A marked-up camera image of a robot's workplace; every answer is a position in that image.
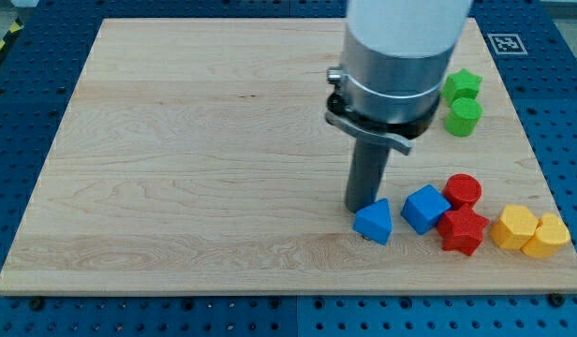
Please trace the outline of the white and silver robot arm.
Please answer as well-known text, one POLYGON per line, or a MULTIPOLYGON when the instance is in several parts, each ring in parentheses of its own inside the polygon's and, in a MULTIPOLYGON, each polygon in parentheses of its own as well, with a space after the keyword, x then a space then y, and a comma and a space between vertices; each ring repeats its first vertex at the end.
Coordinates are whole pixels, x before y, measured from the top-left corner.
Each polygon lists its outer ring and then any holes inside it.
POLYGON ((471 0, 350 0, 325 118, 358 150, 408 154, 433 122, 471 0))

